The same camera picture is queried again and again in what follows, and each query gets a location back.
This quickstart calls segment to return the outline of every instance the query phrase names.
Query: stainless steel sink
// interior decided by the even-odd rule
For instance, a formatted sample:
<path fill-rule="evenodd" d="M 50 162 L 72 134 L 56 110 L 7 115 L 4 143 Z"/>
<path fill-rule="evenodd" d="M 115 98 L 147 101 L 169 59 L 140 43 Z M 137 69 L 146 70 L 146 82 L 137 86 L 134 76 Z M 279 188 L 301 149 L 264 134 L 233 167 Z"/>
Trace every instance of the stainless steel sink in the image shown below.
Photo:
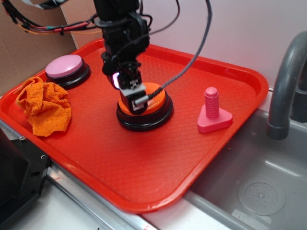
<path fill-rule="evenodd" d="M 228 224 L 233 229 L 307 229 L 307 126 L 291 121 L 288 138 L 273 140 L 267 117 L 257 110 L 185 199 L 236 223 Z"/>

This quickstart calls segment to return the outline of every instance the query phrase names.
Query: triangular pink base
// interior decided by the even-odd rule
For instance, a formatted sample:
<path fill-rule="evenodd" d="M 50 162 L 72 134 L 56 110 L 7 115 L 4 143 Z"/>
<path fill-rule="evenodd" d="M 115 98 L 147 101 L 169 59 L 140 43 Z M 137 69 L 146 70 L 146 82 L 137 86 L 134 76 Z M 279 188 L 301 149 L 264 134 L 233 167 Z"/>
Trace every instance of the triangular pink base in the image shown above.
<path fill-rule="evenodd" d="M 209 119 L 206 115 L 206 105 L 201 108 L 201 113 L 197 121 L 198 131 L 201 133 L 209 133 L 221 128 L 227 128 L 232 125 L 232 114 L 224 109 L 219 109 L 219 117 Z"/>

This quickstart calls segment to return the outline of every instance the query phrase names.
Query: faucet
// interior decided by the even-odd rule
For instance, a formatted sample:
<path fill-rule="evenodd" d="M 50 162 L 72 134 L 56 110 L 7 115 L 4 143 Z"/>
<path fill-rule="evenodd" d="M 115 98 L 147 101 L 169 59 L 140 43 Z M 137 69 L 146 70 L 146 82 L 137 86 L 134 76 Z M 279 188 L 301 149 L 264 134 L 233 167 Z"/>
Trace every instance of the faucet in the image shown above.
<path fill-rule="evenodd" d="M 272 139 L 288 136 L 290 118 L 307 122 L 307 31 L 291 42 L 283 58 L 275 82 L 267 135 Z"/>

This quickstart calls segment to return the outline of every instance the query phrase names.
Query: tray rim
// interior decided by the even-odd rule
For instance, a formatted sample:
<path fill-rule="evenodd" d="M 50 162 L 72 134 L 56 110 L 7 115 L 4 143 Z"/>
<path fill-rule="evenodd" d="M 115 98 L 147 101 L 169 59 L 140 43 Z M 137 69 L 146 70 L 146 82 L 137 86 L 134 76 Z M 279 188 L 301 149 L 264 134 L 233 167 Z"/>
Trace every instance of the tray rim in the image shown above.
<path fill-rule="evenodd" d="M 72 54 L 78 54 L 80 56 L 86 56 L 97 49 L 103 48 L 103 39 L 96 39 L 87 45 L 83 46 L 80 49 L 75 50 L 72 52 Z M 193 57 L 193 55 L 175 51 L 172 49 L 168 49 L 165 47 L 160 47 L 156 45 L 150 45 L 149 48 L 146 50 L 145 55 L 158 57 L 164 60 L 170 60 L 172 62 L 178 63 L 178 64 L 187 64 L 189 60 Z M 244 79 L 237 79 L 241 82 L 245 82 L 248 85 L 250 85 L 256 93 L 255 100 L 249 105 L 249 107 L 239 116 L 239 122 L 234 122 L 223 134 L 223 136 L 216 142 L 216 144 L 209 149 L 206 154 L 204 154 L 204 157 L 197 163 L 197 165 L 191 170 L 191 172 L 185 177 L 185 179 L 179 184 L 178 187 L 174 189 L 174 191 L 168 195 L 167 197 L 163 197 L 159 200 L 156 200 L 155 202 L 149 203 L 133 203 L 126 198 L 119 195 L 116 191 L 113 191 L 110 187 L 103 184 L 103 182 L 95 179 L 92 177 L 88 172 L 84 172 L 84 170 L 78 170 L 77 172 L 74 172 L 71 170 L 73 168 L 74 162 L 66 157 L 65 155 L 58 154 L 58 151 L 52 147 L 49 146 L 44 142 L 43 138 L 36 137 L 32 134 L 31 131 L 26 129 L 25 127 L 19 125 L 17 122 L 14 121 L 11 117 L 9 117 L 7 114 L 2 112 L 5 99 L 10 96 L 11 93 L 13 93 L 16 89 L 18 89 L 21 85 L 17 85 L 16 87 L 12 88 L 10 91 L 5 93 L 0 98 L 0 119 L 7 123 L 11 128 L 16 130 L 18 133 L 20 133 L 22 136 L 26 137 L 33 143 L 35 143 L 40 149 L 43 151 L 48 151 L 47 154 L 50 155 L 58 155 L 57 159 L 55 160 L 55 163 L 59 164 L 61 167 L 63 167 L 65 170 L 69 171 L 74 175 L 76 178 L 84 182 L 87 186 L 90 186 L 94 191 L 99 191 L 99 195 L 103 196 L 107 200 L 109 200 L 112 204 L 114 204 L 114 200 L 117 200 L 118 202 L 114 204 L 118 208 L 121 208 L 128 212 L 133 213 L 146 213 L 158 210 L 166 205 L 172 204 L 176 202 L 178 199 L 180 199 L 184 193 L 188 190 L 189 185 L 191 185 L 191 181 L 195 181 L 195 179 L 201 174 L 201 172 L 210 164 L 210 162 L 214 159 L 214 157 L 218 154 L 218 152 L 223 148 L 224 143 L 226 143 L 245 123 L 245 121 L 253 114 L 253 112 L 257 109 L 259 104 L 265 99 L 268 90 L 269 85 L 266 79 L 258 72 L 248 69 L 245 67 L 236 66 L 233 64 L 224 63 L 217 60 L 212 60 L 205 57 L 198 57 L 197 61 L 193 64 L 192 68 L 196 69 L 202 69 L 206 72 L 215 73 L 218 75 L 225 74 L 223 70 L 228 69 L 235 72 L 240 72 L 242 74 L 244 73 L 246 77 Z M 39 76 L 42 73 L 44 73 L 45 70 L 42 70 L 35 74 L 34 76 Z M 234 74 L 231 74 L 228 76 L 232 79 L 235 79 Z"/>

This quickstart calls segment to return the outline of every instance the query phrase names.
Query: pink bolt toy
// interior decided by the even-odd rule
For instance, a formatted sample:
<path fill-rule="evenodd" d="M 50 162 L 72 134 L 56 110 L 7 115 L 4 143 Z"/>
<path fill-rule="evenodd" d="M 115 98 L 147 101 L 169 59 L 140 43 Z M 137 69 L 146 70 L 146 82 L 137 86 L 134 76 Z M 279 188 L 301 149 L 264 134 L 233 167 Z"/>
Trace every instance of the pink bolt toy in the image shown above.
<path fill-rule="evenodd" d="M 205 105 L 201 108 L 198 117 L 198 131 L 208 133 L 221 128 L 231 126 L 232 114 L 219 107 L 219 92 L 215 87 L 207 88 L 205 91 Z"/>

